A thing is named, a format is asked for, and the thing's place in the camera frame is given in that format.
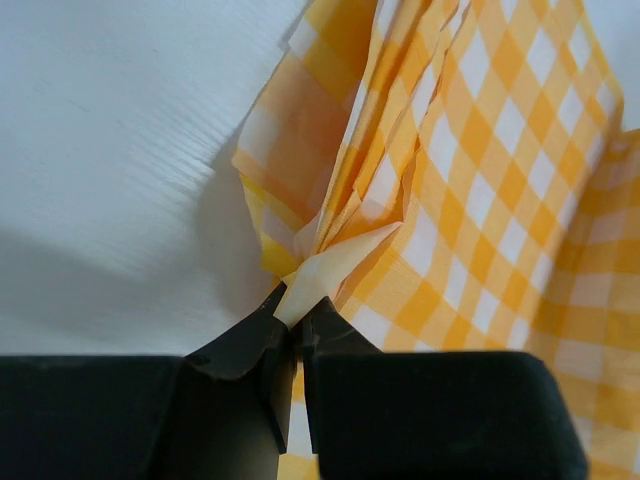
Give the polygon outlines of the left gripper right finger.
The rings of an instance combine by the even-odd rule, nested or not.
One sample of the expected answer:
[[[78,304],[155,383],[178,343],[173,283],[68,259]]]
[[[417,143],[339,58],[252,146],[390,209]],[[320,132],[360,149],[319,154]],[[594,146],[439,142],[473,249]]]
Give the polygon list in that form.
[[[328,299],[299,323],[324,479],[585,479],[559,386],[514,351],[385,353]]]

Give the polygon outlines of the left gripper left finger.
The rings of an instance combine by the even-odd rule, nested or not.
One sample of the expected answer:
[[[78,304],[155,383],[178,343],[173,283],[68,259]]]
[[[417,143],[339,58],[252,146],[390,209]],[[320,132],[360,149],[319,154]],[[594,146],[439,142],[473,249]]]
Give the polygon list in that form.
[[[285,290],[185,356],[3,356],[2,477],[274,478],[294,373]]]

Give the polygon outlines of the yellow white checkered napkin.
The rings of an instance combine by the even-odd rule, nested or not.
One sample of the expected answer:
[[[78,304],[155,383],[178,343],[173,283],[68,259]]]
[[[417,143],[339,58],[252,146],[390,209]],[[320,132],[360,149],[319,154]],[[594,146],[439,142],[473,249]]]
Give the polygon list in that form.
[[[525,350],[639,475],[639,134],[580,1],[313,1],[232,158],[286,323]]]

